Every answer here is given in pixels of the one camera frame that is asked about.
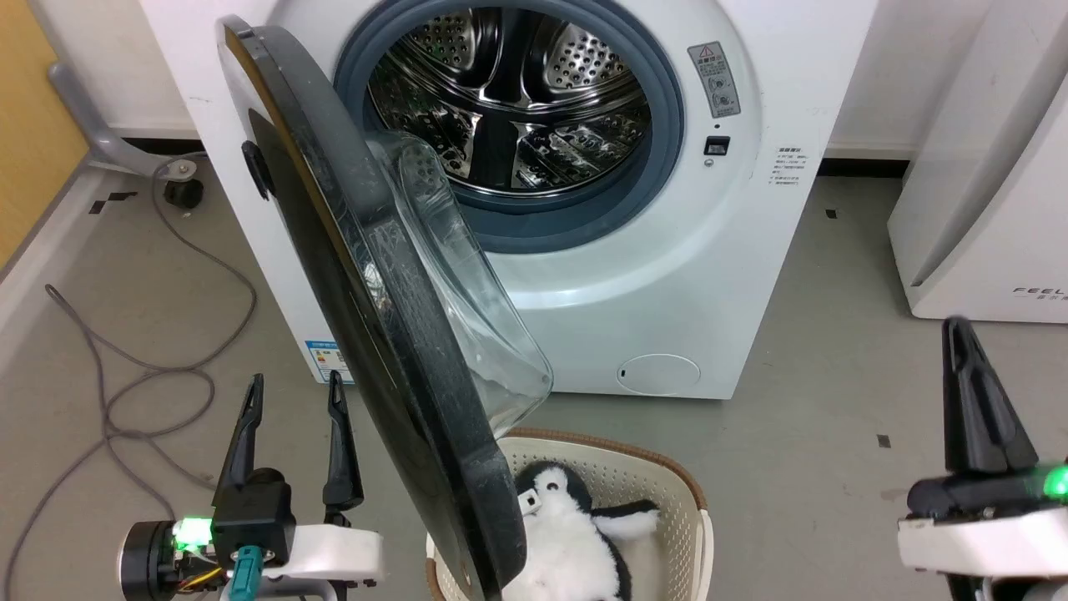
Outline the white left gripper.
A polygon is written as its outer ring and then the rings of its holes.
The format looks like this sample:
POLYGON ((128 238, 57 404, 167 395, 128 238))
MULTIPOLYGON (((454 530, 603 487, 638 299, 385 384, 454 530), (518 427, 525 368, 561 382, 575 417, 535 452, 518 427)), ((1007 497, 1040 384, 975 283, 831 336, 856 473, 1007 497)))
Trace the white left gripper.
MULTIPOLYGON (((245 389, 238 417, 216 487, 216 507, 244 488, 254 466, 257 427, 262 422, 264 376, 254 374, 245 389)), ((327 402, 330 449, 323 503, 331 513, 343 513, 364 501, 345 382, 331 371, 327 402)), ((373 529, 333 524, 299 525, 290 544, 290 560, 266 568, 254 600, 319 598, 343 600, 350 583, 374 587, 384 581, 384 538, 373 529)))

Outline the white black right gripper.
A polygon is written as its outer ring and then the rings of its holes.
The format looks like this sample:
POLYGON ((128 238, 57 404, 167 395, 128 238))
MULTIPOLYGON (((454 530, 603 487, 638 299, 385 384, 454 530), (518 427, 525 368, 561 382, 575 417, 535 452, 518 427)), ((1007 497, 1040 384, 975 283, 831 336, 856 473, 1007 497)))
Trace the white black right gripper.
POLYGON ((1065 464, 1035 466, 1025 426, 964 316, 943 321, 942 349, 947 472, 1002 475, 913 484, 897 525, 901 563, 953 578, 1065 578, 1065 464))

